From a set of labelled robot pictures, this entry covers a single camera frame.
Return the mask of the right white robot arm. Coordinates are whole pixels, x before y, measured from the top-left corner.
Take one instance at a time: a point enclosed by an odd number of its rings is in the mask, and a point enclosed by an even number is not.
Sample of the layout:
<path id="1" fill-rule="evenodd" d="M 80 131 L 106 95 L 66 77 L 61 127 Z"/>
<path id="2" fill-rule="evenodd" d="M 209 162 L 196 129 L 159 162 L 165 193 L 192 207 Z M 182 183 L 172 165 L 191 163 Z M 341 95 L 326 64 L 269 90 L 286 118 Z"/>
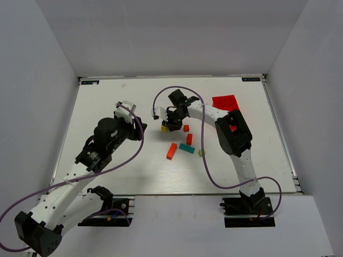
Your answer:
<path id="1" fill-rule="evenodd" d="M 170 131 L 180 130 L 186 117 L 200 120 L 216 129 L 221 149 L 233 161 L 238 181 L 241 184 L 240 196 L 248 211 L 257 209 L 258 203 L 265 198 L 265 193 L 257 180 L 251 159 L 252 134 L 242 116 L 235 109 L 224 111 L 203 103 L 200 97 L 186 97 L 179 89 L 168 98 L 175 107 L 174 111 L 163 111 L 163 122 Z"/>

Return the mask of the red plastic bin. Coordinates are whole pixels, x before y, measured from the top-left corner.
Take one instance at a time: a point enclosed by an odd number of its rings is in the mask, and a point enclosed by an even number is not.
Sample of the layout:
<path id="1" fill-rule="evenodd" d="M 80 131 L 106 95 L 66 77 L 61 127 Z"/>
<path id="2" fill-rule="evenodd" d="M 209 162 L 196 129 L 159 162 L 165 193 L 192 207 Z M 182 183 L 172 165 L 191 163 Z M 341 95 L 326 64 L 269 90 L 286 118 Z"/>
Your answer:
<path id="1" fill-rule="evenodd" d="M 214 96 L 212 106 L 228 112 L 240 110 L 235 95 Z"/>

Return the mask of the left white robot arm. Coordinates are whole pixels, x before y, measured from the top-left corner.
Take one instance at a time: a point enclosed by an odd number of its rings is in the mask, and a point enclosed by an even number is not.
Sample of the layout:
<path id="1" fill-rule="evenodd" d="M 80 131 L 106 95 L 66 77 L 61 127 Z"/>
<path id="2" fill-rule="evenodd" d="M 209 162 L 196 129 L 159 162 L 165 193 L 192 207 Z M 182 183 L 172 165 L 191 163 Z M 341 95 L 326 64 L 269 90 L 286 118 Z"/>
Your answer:
<path id="1" fill-rule="evenodd" d="M 123 109 L 116 110 L 112 118 L 101 119 L 64 179 L 40 204 L 15 217 L 19 239 L 38 255 L 50 256 L 62 237 L 84 219 L 112 211 L 125 216 L 126 212 L 114 206 L 110 190 L 88 185 L 103 172 L 126 139 L 143 142 L 146 128 L 140 117 Z"/>

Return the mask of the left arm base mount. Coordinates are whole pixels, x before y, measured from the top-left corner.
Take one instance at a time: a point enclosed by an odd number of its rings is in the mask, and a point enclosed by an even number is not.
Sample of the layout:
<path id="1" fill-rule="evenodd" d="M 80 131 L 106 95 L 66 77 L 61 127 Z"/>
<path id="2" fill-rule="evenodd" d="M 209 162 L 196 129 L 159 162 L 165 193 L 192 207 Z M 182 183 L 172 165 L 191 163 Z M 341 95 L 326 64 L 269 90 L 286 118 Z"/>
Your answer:
<path id="1" fill-rule="evenodd" d="M 87 189 L 87 195 L 99 196 L 101 208 L 91 214 L 78 226 L 88 227 L 129 227 L 134 214 L 135 199 L 133 197 L 116 197 L 103 186 Z"/>

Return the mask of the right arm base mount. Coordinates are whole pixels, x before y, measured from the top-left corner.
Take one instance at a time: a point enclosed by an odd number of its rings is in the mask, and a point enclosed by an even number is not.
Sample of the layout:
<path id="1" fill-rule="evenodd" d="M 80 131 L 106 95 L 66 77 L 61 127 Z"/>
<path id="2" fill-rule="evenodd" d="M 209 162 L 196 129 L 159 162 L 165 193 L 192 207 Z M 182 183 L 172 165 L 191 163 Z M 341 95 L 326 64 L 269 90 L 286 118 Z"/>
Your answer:
<path id="1" fill-rule="evenodd" d="M 271 200 L 265 197 L 257 203 L 254 209 L 250 209 L 243 203 L 241 198 L 223 198 L 219 204 L 223 208 L 226 228 L 268 228 L 275 227 L 275 220 Z"/>

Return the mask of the small green wood cube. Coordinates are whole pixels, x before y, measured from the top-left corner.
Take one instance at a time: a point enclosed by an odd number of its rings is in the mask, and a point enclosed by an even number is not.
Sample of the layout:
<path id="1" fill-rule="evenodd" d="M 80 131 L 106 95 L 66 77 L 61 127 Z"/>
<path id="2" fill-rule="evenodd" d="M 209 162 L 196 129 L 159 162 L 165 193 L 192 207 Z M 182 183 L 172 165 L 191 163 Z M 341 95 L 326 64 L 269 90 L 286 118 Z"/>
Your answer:
<path id="1" fill-rule="evenodd" d="M 200 157 L 202 157 L 205 153 L 206 153 L 206 151 L 202 151 L 201 149 L 199 149 L 199 151 L 198 151 L 198 155 Z"/>

